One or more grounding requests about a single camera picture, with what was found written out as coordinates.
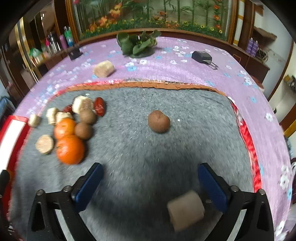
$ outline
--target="brown round fruit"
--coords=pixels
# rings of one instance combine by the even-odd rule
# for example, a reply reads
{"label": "brown round fruit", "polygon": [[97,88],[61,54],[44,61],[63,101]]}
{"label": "brown round fruit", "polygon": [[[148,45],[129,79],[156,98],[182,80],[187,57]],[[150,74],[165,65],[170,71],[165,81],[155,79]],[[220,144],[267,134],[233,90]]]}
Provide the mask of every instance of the brown round fruit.
{"label": "brown round fruit", "polygon": [[148,116],[148,125],[154,132],[165,133],[170,127],[170,118],[160,110],[154,110]]}
{"label": "brown round fruit", "polygon": [[91,138],[92,133],[92,127],[84,122],[80,122],[75,126],[75,135],[82,140],[87,140]]}
{"label": "brown round fruit", "polygon": [[93,125],[96,122],[96,114],[92,110],[81,110],[80,121]]}

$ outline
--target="red date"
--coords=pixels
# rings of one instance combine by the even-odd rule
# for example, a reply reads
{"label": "red date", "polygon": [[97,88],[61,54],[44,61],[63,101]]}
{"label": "red date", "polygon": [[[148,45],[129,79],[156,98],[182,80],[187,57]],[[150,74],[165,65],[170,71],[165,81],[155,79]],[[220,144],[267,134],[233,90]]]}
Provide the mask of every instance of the red date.
{"label": "red date", "polygon": [[97,97],[94,101],[94,110],[98,116],[103,117],[106,112],[105,101],[101,97]]}
{"label": "red date", "polygon": [[70,112],[71,114],[73,114],[73,111],[72,111],[72,105],[67,105],[64,109],[63,109],[63,112]]}

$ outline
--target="bottle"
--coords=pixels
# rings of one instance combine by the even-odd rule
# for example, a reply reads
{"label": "bottle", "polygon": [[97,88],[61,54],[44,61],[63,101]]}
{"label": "bottle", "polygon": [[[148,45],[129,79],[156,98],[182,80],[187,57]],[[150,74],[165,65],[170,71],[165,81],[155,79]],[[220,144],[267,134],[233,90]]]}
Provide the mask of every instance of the bottle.
{"label": "bottle", "polygon": [[54,54],[56,54],[57,52],[62,50],[62,48],[60,47],[59,42],[57,40],[57,34],[55,33],[55,31],[52,31],[49,33],[48,39],[49,39],[50,46],[51,46]]}
{"label": "bottle", "polygon": [[72,32],[71,32],[70,27],[67,27],[67,26],[64,27],[64,35],[65,35],[65,38],[68,42],[69,47],[73,46],[74,41],[73,41],[73,36],[72,36]]}
{"label": "bottle", "polygon": [[250,38],[249,42],[248,42],[248,45],[247,45],[247,48],[246,48],[247,53],[249,53],[249,54],[251,53],[253,44],[254,44],[254,40],[253,40],[253,38]]}
{"label": "bottle", "polygon": [[258,41],[256,40],[256,42],[254,42],[252,50],[251,50],[251,55],[255,57],[255,55],[257,54],[257,50],[258,50]]}
{"label": "bottle", "polygon": [[46,47],[46,51],[47,51],[49,57],[52,56],[53,52],[52,52],[52,49],[50,47],[50,43],[47,38],[45,39],[45,47]]}
{"label": "bottle", "polygon": [[67,42],[66,42],[66,39],[65,39],[64,35],[60,35],[60,36],[59,36],[59,40],[60,40],[60,42],[61,42],[61,44],[62,44],[62,48],[63,48],[63,49],[68,48],[68,46],[67,46]]}

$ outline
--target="floral tablecloth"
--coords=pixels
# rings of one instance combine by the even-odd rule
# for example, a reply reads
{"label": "floral tablecloth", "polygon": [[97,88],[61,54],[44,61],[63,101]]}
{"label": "floral tablecloth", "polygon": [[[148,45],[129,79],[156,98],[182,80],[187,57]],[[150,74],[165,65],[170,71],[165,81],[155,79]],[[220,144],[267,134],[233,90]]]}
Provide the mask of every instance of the floral tablecloth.
{"label": "floral tablecloth", "polygon": [[[15,114],[28,117],[31,113],[39,113],[55,93],[79,83],[113,84],[130,79],[148,79],[214,87],[231,99],[240,113],[239,117],[248,127],[258,158],[262,188],[269,199],[277,240],[290,206],[291,168],[282,130],[266,98],[227,51],[184,39],[158,37],[157,41],[155,54],[142,59],[123,56],[116,39],[82,47],[81,57],[74,61],[67,57],[43,76]],[[193,51],[208,52],[219,68],[213,70],[196,62],[191,58]],[[97,78],[92,72],[93,66],[104,60],[110,60],[116,72],[107,78]]]}

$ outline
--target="white wall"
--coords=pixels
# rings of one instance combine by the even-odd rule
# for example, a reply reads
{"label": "white wall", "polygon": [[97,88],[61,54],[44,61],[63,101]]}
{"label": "white wall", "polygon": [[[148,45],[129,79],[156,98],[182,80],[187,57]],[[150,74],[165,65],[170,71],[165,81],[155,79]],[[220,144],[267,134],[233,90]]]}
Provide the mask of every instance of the white wall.
{"label": "white wall", "polygon": [[285,67],[292,38],[278,17],[265,6],[263,17],[259,14],[255,15],[254,25],[277,36],[277,39],[267,46],[271,49],[266,62],[270,70],[263,81],[263,86],[265,88],[264,95],[269,97]]}
{"label": "white wall", "polygon": [[[285,75],[296,76],[296,44],[294,43],[293,52]],[[283,80],[276,89],[274,95],[269,101],[270,106],[274,110],[277,109],[276,117],[279,122],[289,113],[296,103],[296,94]]]}

